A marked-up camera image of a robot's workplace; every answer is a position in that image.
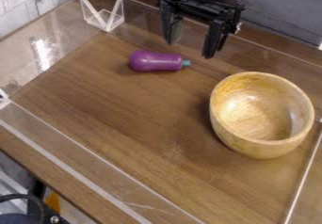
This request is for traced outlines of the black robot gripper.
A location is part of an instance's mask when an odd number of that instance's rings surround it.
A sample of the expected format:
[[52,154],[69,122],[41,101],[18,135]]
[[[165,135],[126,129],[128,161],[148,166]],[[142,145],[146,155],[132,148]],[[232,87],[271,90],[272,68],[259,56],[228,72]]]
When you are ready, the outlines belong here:
[[239,0],[158,0],[164,40],[174,44],[181,37],[182,17],[209,23],[204,37],[203,57],[209,59],[221,50],[228,33],[240,30],[245,9]]

